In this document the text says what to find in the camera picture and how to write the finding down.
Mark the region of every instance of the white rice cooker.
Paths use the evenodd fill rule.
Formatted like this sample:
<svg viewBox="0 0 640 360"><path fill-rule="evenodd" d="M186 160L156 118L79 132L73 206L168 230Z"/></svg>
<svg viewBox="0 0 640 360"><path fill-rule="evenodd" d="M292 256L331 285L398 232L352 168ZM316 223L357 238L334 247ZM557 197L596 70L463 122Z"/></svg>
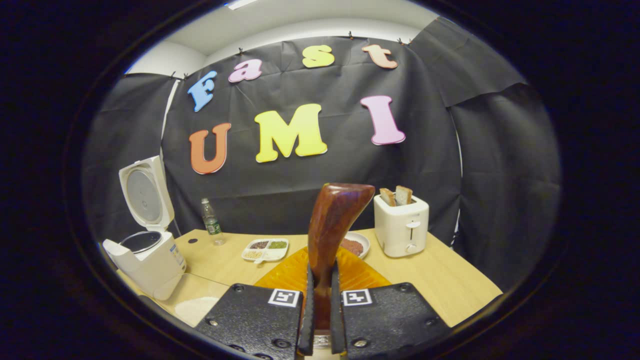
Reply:
<svg viewBox="0 0 640 360"><path fill-rule="evenodd" d="M427 243L429 204L411 196L411 204L389 206L380 195L373 197L375 233L387 256L416 254Z"/></svg>
<svg viewBox="0 0 640 360"><path fill-rule="evenodd" d="M159 156L139 160L120 170L120 185L136 221L147 231L130 235L120 243L102 242L115 265L147 295L166 300L180 281L186 262L173 234L166 229L174 212Z"/></svg>

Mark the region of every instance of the toaster lever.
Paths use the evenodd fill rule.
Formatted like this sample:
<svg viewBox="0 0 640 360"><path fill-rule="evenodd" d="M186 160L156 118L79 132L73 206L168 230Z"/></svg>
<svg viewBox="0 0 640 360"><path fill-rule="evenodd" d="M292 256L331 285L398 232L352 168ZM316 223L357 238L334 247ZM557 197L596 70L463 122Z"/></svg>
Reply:
<svg viewBox="0 0 640 360"><path fill-rule="evenodd" d="M411 234L409 235L409 240L413 240L413 230L420 226L420 222L419 221L411 221L410 223L408 223L406 225L409 229L411 229Z"/></svg>

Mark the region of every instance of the letter m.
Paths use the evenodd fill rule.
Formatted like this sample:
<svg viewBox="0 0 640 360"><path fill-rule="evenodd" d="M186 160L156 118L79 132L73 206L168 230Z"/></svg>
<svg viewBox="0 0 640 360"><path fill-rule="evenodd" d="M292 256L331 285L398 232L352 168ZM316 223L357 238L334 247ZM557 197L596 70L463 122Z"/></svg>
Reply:
<svg viewBox="0 0 640 360"><path fill-rule="evenodd" d="M318 126L318 113L321 109L319 104L301 105L296 109L289 125L277 111L258 114L254 120L260 124L260 152L255 156L255 160L259 163L276 160L278 152L273 150L273 142L276 143L282 155L288 158L296 138L298 138L296 148L298 156L324 154L327 147L322 142Z"/></svg>

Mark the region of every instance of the wooden table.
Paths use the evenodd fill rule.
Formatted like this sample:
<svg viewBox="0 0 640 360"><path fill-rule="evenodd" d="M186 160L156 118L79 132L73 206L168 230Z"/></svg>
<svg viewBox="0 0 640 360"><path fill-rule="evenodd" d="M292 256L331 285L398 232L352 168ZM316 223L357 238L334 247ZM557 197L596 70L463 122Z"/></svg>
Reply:
<svg viewBox="0 0 640 360"><path fill-rule="evenodd" d="M444 322L452 327L487 305L502 292L480 271L433 235L428 234L424 251L404 258L386 256L373 229L355 231L366 236L371 248L364 261L392 284L410 282L433 306ZM215 246L204 230L192 230L175 239L187 262L184 276L167 301L157 301L170 313L173 307L195 297L220 297L232 284L254 284L281 261L255 265L242 259L250 241L266 238L289 240L287 256L307 246L307 235L250 235L225 233L226 243ZM138 294L140 290L118 270L123 280Z"/></svg>

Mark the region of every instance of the brown handle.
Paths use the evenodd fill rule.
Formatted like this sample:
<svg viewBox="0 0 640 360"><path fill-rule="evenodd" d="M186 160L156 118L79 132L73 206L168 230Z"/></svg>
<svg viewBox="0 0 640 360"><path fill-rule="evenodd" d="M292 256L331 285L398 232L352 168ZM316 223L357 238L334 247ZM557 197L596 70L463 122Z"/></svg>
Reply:
<svg viewBox="0 0 640 360"><path fill-rule="evenodd" d="M331 270L340 242L368 205L376 189L362 184L325 184L316 199L308 234L309 265L314 274L316 329L328 329Z"/></svg>

